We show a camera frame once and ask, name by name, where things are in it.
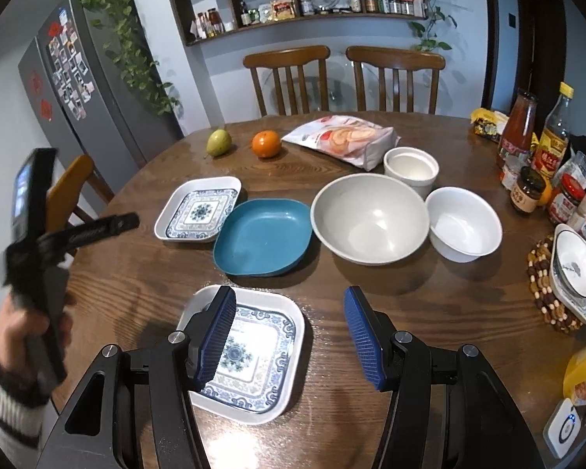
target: blue plate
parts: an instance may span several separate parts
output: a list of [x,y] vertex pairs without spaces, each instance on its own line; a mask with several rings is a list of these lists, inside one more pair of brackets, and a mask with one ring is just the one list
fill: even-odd
[[229,275],[280,275],[299,263],[312,234],[311,210],[303,202],[251,199],[228,215],[213,258]]

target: pear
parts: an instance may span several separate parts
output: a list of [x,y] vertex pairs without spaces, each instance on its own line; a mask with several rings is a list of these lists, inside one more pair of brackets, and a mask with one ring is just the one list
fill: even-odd
[[206,152],[211,157],[219,157],[226,153],[232,145],[232,137],[223,129],[216,130],[211,134],[206,143]]

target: orange fruit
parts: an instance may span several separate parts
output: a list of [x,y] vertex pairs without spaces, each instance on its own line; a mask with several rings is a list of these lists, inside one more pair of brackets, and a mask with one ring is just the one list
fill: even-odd
[[542,191],[541,198],[538,200],[537,206],[545,206],[551,199],[553,189],[548,178],[542,177],[545,180],[545,190]]
[[262,131],[252,139],[252,151],[258,158],[269,159],[280,153],[282,143],[280,136],[274,131]]

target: white electronic device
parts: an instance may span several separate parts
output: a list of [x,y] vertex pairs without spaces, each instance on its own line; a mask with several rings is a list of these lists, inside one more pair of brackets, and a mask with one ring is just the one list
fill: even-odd
[[582,421],[577,409],[570,399],[565,398],[558,404],[542,432],[545,443],[556,458],[562,458],[567,454],[581,426]]

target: refrigerator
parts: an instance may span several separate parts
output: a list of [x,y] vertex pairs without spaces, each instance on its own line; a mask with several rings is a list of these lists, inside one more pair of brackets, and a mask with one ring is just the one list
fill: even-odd
[[[61,164],[67,168],[88,154],[117,193],[183,134],[173,114],[157,115],[142,93],[120,78],[121,68],[110,54],[117,37],[110,28],[91,24],[104,18],[79,0],[61,1],[26,49],[19,73]],[[106,42],[111,43],[107,50]],[[149,56],[145,38],[141,45]],[[104,204],[91,187],[82,194],[100,213]]]

